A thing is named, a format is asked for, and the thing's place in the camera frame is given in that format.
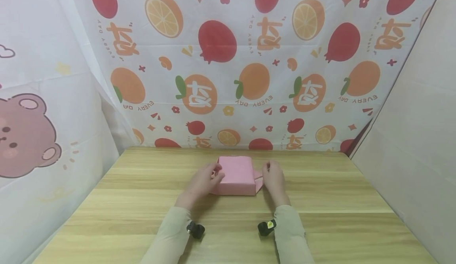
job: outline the person's left hand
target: person's left hand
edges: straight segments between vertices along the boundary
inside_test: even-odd
[[[199,169],[193,175],[187,185],[187,189],[177,198],[174,206],[191,210],[198,199],[208,195],[222,181],[225,173],[221,170],[222,166],[219,163],[211,163]]]

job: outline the bear ear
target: bear ear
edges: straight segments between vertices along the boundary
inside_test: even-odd
[[[46,113],[46,103],[40,96],[35,94],[19,94],[11,98],[8,102],[18,103],[22,108],[38,111],[41,114]]]
[[[37,167],[46,167],[56,163],[60,158],[60,155],[62,155],[62,148],[57,143],[54,143],[53,147],[50,147],[43,152],[41,157],[42,162]]]

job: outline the bear face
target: bear face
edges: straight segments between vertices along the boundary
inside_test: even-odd
[[[45,113],[45,102],[35,94],[0,99],[0,177],[22,177],[60,158],[56,130]]]

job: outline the hand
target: hand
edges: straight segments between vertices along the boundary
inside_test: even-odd
[[[219,163],[211,163],[199,169],[195,175],[193,175],[187,185],[187,189],[185,189],[177,198],[174,206],[191,210],[198,199],[208,195],[210,191],[222,181],[223,177],[225,177],[225,173],[221,170],[222,166]]]
[[[269,160],[263,166],[264,185],[271,194],[275,207],[291,205],[290,198],[285,192],[285,176],[278,162]]]

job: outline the chinese character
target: chinese character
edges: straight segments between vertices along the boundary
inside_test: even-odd
[[[111,22],[111,27],[106,28],[107,31],[112,31],[114,35],[114,48],[119,55],[133,55],[140,54],[136,50],[136,43],[130,38],[126,32],[131,32],[129,28],[117,27],[113,22]]]
[[[295,137],[295,135],[291,135],[290,137],[287,137],[287,139],[290,140],[290,142],[286,145],[286,149],[288,150],[294,150],[294,149],[301,149],[301,140],[304,137]]]
[[[262,22],[257,23],[257,26],[261,27],[261,36],[258,37],[258,50],[273,50],[274,48],[280,48],[279,31],[275,27],[281,27],[280,22],[269,22],[267,17],[263,18]]]
[[[315,105],[315,100],[318,99],[318,92],[315,88],[323,88],[323,86],[318,84],[312,84],[312,81],[307,81],[307,84],[302,85],[304,88],[304,93],[299,96],[298,105]]]
[[[192,88],[192,94],[188,97],[189,106],[196,108],[212,107],[210,104],[211,98],[206,90],[212,90],[211,87],[200,86],[196,81],[193,81],[191,85],[187,87]]]
[[[394,23],[394,19],[390,19],[388,23],[382,24],[382,27],[385,28],[383,35],[379,36],[377,43],[375,44],[375,49],[393,49],[402,48],[400,44],[404,41],[405,37],[404,32],[400,29],[401,27],[410,27],[412,24],[400,24]]]
[[[196,148],[210,148],[211,145],[209,144],[208,141],[210,141],[209,138],[195,138],[194,141],[197,142],[197,144],[195,145]]]

